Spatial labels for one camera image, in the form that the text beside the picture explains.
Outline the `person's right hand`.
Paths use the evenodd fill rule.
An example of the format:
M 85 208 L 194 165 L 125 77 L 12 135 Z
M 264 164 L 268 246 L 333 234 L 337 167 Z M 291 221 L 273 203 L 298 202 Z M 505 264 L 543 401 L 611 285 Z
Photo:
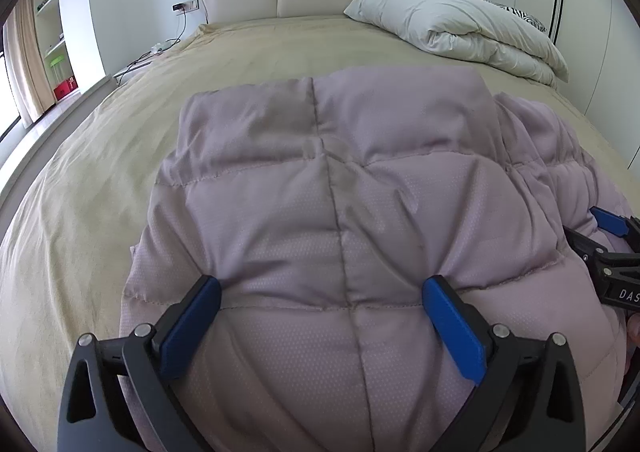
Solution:
M 629 370 L 634 350 L 640 346 L 640 313 L 626 311 L 626 362 L 625 371 Z

